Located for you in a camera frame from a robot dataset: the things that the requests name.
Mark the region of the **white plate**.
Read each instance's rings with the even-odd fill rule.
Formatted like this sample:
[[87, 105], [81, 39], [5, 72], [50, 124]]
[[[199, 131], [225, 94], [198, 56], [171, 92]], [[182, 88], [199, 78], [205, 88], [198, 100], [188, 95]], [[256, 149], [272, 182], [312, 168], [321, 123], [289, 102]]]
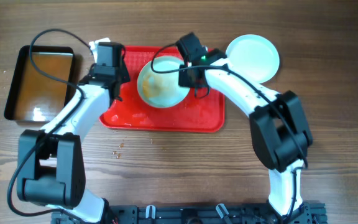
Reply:
[[228, 45], [226, 55], [236, 68], [257, 83], [272, 79], [280, 67], [280, 56], [273, 43], [255, 34], [235, 38]]
[[154, 108], [171, 108], [182, 102], [190, 88], [178, 84], [179, 74], [155, 73], [148, 62], [137, 78], [137, 91], [141, 99]]

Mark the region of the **white plate top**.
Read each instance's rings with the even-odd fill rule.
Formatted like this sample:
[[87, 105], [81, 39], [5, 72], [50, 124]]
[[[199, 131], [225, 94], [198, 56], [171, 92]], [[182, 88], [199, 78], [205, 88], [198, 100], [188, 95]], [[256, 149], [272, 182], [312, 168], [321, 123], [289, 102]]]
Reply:
[[255, 34], [235, 38], [228, 45], [226, 55], [236, 68], [257, 83], [272, 79], [280, 67], [280, 56], [273, 43]]

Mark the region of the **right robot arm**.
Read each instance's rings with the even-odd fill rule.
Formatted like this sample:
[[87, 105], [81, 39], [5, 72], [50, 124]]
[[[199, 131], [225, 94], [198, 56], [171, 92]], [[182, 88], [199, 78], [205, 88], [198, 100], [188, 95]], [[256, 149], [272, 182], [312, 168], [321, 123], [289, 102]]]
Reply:
[[179, 84], [217, 90], [249, 119], [252, 147], [268, 169], [268, 202], [285, 223], [299, 215], [303, 200], [300, 174], [308, 168], [307, 151], [313, 137], [298, 96], [263, 86], [277, 72], [280, 57], [275, 46], [259, 35], [234, 39], [226, 51], [207, 51], [194, 33], [175, 43], [184, 65]]

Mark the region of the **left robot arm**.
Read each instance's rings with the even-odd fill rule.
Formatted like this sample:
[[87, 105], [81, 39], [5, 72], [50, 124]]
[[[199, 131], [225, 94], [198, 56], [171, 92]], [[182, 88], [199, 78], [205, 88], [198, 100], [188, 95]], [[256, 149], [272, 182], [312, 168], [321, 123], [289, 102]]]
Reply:
[[19, 138], [17, 168], [8, 186], [9, 208], [19, 200], [45, 206], [44, 213], [65, 215], [80, 223], [112, 223], [114, 212], [106, 199], [86, 189], [81, 142], [129, 82], [125, 63], [95, 63], [61, 112], [40, 130], [26, 129]]

